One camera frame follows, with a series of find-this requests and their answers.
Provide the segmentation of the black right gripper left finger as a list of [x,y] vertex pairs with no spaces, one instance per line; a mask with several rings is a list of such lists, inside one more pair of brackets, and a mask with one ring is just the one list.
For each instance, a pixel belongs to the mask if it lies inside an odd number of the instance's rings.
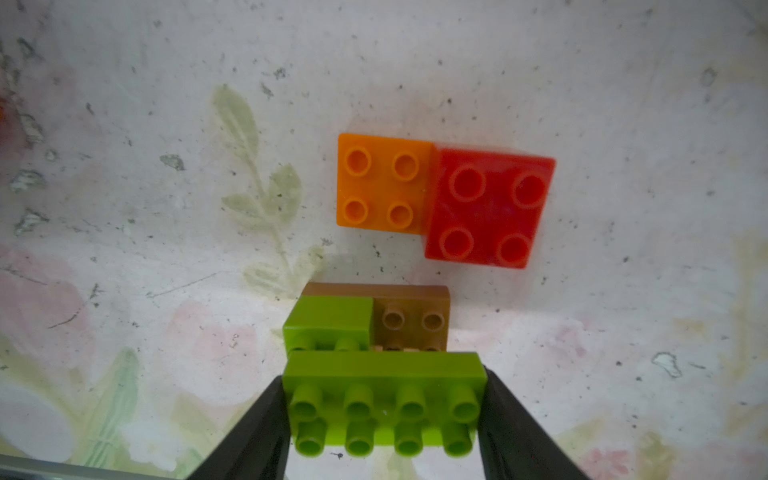
[[190,480],[283,480],[291,442],[282,377],[276,376]]

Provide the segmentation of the red lego brick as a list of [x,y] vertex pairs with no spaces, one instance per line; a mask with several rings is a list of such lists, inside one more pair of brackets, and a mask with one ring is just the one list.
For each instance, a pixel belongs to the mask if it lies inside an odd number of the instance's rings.
[[425,257],[525,268],[555,168],[550,157],[435,143],[422,234]]

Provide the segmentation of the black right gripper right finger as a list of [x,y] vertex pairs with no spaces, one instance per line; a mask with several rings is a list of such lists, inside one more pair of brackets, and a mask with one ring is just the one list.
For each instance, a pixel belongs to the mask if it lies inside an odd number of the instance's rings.
[[500,378],[487,373],[478,442],[487,480],[587,480]]

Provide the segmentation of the tan lego plate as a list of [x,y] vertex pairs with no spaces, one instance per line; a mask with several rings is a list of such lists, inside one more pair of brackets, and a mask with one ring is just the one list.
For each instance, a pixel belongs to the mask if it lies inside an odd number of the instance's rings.
[[302,294],[372,298],[373,346],[378,350],[447,349],[451,300],[446,286],[310,282]]

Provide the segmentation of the green long lego brick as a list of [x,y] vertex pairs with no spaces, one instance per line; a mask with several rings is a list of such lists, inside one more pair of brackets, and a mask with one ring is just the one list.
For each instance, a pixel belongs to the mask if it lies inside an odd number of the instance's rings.
[[473,448],[487,385],[475,353],[297,351],[282,375],[296,450],[341,446],[366,457],[391,446],[404,457]]

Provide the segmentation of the orange lego brick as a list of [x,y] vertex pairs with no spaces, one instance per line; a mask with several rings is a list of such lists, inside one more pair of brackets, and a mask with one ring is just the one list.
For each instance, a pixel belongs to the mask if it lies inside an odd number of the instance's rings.
[[340,134],[337,224],[421,234],[431,153],[427,141]]

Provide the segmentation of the small green lego brick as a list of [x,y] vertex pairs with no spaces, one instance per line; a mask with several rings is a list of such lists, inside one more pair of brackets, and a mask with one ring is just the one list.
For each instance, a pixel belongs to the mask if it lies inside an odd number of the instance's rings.
[[368,351],[374,301],[370,297],[302,296],[283,325],[286,354],[295,351]]

